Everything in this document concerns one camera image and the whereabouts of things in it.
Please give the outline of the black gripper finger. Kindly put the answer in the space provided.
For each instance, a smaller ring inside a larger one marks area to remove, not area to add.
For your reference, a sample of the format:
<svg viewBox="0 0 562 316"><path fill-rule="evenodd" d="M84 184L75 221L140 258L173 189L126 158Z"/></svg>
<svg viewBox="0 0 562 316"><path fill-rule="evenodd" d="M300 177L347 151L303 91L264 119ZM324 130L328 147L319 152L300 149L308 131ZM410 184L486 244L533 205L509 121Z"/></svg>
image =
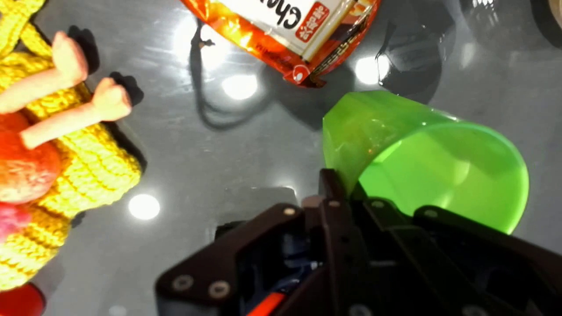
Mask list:
<svg viewBox="0 0 562 316"><path fill-rule="evenodd" d="M365 247L356 230L345 191L333 170L319 172L319 219L335 316L370 316L363 286Z"/></svg>

